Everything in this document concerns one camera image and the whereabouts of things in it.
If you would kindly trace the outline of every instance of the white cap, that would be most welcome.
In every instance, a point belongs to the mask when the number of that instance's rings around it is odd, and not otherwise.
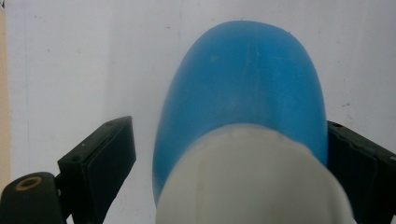
[[[350,224],[342,187],[302,144],[254,125],[195,142],[168,177],[156,224]]]

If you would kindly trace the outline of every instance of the blue rubber object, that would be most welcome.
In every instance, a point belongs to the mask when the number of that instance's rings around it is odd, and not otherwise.
[[[314,65],[290,33],[229,21],[202,35],[174,77],[157,132],[153,191],[189,145],[226,124],[253,123],[306,145],[324,165],[327,126]]]

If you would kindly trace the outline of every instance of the black bracket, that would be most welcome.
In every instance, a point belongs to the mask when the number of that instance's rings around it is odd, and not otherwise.
[[[136,160],[132,118],[99,127],[58,160],[61,173],[23,176],[0,202],[0,223],[103,223]]]

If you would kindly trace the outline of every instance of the screw hole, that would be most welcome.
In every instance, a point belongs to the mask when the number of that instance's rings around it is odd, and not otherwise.
[[[15,189],[18,191],[32,189],[35,186],[39,185],[42,180],[43,178],[41,176],[31,176],[26,179],[23,179],[20,183],[18,183]]]
[[[336,127],[336,128],[342,128],[343,127],[341,124],[337,124],[337,123],[333,123],[332,126]]]

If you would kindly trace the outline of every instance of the white background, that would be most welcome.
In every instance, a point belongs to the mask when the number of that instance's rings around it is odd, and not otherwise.
[[[296,36],[327,118],[396,152],[394,0],[6,1],[12,179],[56,161],[103,122],[134,117],[137,162],[106,223],[154,223],[151,158],[163,100],[192,43],[225,21]]]

